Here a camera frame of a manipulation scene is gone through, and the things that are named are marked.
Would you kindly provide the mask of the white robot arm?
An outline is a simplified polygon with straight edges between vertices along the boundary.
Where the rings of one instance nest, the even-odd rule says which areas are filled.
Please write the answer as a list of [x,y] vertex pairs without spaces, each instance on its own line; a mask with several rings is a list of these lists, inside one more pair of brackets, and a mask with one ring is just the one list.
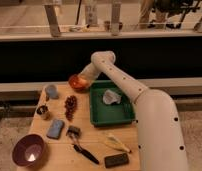
[[92,84],[104,73],[134,104],[141,171],[189,171],[177,107],[166,92],[149,88],[114,65],[113,51],[97,51],[80,77]]

